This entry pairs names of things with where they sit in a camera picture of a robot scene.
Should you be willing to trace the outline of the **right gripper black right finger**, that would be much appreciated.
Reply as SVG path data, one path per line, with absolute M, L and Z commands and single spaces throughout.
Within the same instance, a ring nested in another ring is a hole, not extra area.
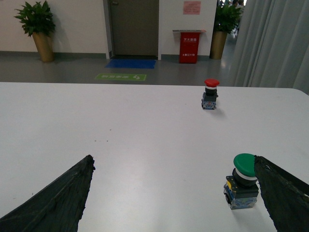
M 264 205 L 279 232 L 309 230 L 309 185 L 262 156 L 254 172 Z

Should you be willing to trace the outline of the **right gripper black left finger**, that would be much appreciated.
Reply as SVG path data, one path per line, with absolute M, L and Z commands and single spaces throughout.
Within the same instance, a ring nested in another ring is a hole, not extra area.
M 95 170 L 87 155 L 0 219 L 2 232 L 76 232 Z

